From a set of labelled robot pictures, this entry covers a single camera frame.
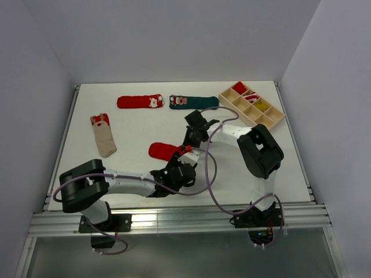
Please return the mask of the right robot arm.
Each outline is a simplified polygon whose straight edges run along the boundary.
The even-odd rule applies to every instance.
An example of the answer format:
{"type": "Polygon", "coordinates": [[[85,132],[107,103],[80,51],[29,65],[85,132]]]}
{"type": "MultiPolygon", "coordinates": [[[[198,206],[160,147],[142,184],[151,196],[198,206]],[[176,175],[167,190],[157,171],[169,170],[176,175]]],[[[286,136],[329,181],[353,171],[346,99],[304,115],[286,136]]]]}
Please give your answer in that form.
{"type": "Polygon", "coordinates": [[[282,203],[274,193],[275,177],[281,162],[284,159],[283,150],[278,145],[270,131],[262,124],[253,127],[238,127],[229,123],[239,119],[239,114],[233,109],[228,109],[234,117],[222,121],[206,120],[203,111],[194,110],[187,116],[187,131],[184,143],[192,147],[199,146],[202,142],[205,147],[205,179],[213,203],[224,213],[241,215],[251,211],[252,222],[258,226],[265,225],[271,218],[271,212],[276,205],[282,203]],[[250,205],[240,211],[225,209],[217,201],[208,174],[208,156],[211,143],[218,142],[240,150],[243,161],[249,173],[253,176],[253,192],[250,205]]]}

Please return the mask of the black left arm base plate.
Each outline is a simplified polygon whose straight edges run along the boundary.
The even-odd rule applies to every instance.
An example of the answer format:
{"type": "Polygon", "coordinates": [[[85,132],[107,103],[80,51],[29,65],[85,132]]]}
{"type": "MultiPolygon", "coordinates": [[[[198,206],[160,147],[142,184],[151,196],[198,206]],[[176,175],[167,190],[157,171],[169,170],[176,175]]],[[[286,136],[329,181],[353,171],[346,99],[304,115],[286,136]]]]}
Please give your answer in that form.
{"type": "MultiPolygon", "coordinates": [[[[112,214],[108,220],[93,224],[98,230],[103,232],[129,232],[132,224],[131,214],[112,214]]],[[[88,224],[87,218],[82,216],[78,228],[79,233],[94,233],[94,229],[88,224]]]]}

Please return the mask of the red reindeer sock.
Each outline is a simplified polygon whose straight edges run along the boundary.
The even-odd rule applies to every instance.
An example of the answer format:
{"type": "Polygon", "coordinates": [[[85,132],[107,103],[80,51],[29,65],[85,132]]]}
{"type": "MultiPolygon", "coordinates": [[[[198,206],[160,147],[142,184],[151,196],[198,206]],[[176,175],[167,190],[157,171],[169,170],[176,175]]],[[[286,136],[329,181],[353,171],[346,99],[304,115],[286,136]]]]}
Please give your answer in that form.
{"type": "Polygon", "coordinates": [[[180,150],[179,146],[165,144],[162,142],[154,142],[148,149],[148,155],[152,158],[169,162],[175,152],[180,150]]]}

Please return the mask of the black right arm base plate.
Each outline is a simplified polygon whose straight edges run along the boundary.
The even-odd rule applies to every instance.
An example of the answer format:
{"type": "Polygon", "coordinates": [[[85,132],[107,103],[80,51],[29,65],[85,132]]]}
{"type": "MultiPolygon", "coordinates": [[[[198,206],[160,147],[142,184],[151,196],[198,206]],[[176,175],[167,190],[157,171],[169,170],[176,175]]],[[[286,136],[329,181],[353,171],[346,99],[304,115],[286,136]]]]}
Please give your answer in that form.
{"type": "Polygon", "coordinates": [[[281,223],[283,223],[283,217],[281,215],[281,210],[276,208],[275,204],[273,204],[264,211],[260,211],[253,207],[243,214],[233,215],[230,219],[230,223],[235,228],[280,227],[281,223]]]}

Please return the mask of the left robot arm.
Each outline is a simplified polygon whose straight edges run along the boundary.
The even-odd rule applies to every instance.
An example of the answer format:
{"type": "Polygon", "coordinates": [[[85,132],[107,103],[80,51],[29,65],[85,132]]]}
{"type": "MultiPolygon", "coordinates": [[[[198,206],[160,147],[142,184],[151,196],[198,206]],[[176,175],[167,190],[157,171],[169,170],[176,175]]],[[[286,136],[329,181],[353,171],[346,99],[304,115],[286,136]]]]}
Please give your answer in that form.
{"type": "Polygon", "coordinates": [[[110,205],[102,197],[110,194],[163,198],[179,194],[181,188],[195,184],[198,162],[184,156],[173,158],[166,167],[143,174],[130,174],[104,167],[92,159],[60,175],[60,187],[53,199],[64,213],[81,213],[99,231],[112,227],[110,205]]]}

